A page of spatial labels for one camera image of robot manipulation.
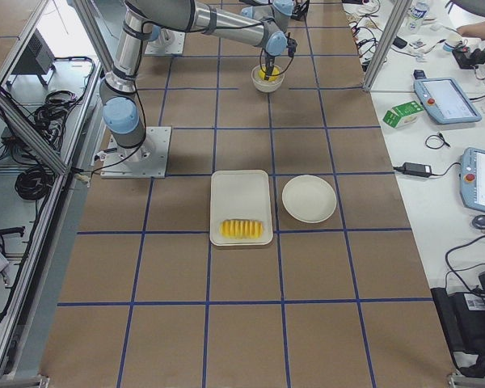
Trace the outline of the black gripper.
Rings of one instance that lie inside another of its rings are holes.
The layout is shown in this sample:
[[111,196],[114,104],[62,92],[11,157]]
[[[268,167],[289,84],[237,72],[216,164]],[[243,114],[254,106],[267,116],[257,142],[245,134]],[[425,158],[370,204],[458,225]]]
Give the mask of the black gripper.
[[264,79],[274,79],[275,78],[275,57],[269,53],[264,54]]

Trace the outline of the person forearm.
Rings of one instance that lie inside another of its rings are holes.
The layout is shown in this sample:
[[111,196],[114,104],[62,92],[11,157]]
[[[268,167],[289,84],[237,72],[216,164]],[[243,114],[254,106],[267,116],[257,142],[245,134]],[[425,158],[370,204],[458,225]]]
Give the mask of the person forearm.
[[457,28],[460,36],[479,38],[485,40],[485,21],[463,25]]

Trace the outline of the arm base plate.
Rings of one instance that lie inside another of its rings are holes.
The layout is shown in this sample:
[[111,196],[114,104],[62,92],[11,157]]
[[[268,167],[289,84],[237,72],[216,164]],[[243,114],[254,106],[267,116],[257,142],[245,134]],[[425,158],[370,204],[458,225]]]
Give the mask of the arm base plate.
[[171,127],[148,127],[145,142],[137,151],[119,147],[111,135],[105,168],[99,173],[104,179],[162,179],[167,172],[168,151],[171,142]]
[[183,54],[185,34],[167,29],[155,28],[146,45],[146,56],[180,56]]

